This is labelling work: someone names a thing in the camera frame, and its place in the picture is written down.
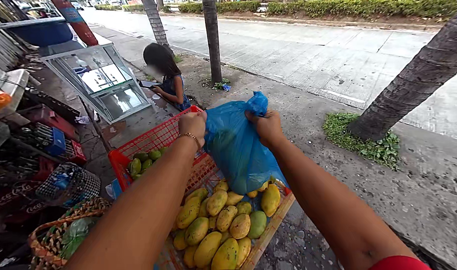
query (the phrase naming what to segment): blue dress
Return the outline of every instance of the blue dress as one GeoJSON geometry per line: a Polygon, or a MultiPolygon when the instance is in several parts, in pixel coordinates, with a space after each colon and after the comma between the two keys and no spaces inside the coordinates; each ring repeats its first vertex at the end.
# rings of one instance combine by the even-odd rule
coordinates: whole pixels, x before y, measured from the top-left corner
{"type": "MultiPolygon", "coordinates": [[[[180,79],[182,79],[182,89],[183,89],[183,78],[182,78],[182,75],[176,75],[177,77],[180,77],[180,79]]],[[[162,89],[170,94],[170,95],[177,95],[177,93],[175,92],[175,85],[174,85],[174,78],[175,77],[172,77],[172,78],[167,78],[166,76],[164,77],[164,80],[162,82],[162,89]]],[[[175,102],[174,104],[177,108],[179,108],[181,111],[183,110],[186,110],[188,109],[191,104],[190,104],[190,101],[189,101],[189,98],[185,95],[185,93],[183,94],[183,103],[182,104],[178,104],[177,102],[175,102]]]]}

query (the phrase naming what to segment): corrugated metal wall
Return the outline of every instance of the corrugated metal wall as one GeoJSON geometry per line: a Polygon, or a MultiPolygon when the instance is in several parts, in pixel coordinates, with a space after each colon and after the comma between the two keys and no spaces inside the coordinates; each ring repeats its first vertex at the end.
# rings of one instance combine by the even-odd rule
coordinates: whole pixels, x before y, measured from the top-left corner
{"type": "Polygon", "coordinates": [[[0,68],[9,71],[18,61],[22,51],[12,40],[0,33],[0,68]]]}

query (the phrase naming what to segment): girl's dark hair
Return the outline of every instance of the girl's dark hair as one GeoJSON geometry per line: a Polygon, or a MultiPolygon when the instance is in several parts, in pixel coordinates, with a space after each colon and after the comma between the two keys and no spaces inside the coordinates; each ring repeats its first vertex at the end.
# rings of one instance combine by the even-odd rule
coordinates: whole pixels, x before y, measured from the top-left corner
{"type": "Polygon", "coordinates": [[[160,44],[151,43],[146,46],[143,50],[143,59],[147,65],[155,66],[169,78],[182,74],[168,49],[160,44]]]}

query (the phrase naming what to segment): woven basket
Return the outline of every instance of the woven basket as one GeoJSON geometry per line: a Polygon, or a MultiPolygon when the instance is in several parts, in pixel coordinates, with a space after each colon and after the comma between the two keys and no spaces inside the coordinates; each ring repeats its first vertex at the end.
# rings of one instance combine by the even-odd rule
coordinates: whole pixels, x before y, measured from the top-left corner
{"type": "Polygon", "coordinates": [[[29,236],[28,244],[33,251],[31,269],[56,270],[62,268],[66,259],[60,257],[62,236],[72,221],[85,217],[100,217],[111,206],[111,203],[101,197],[83,200],[70,208],[57,221],[38,226],[29,236]],[[37,235],[41,230],[50,228],[46,235],[37,235]]]}

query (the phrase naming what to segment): checkered bag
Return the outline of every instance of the checkered bag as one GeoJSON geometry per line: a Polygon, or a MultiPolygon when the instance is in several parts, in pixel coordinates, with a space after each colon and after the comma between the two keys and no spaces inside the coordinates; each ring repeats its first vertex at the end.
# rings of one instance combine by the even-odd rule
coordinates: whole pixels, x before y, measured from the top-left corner
{"type": "Polygon", "coordinates": [[[71,162],[58,165],[35,191],[49,205],[66,208],[97,196],[99,192],[100,178],[71,162]]]}

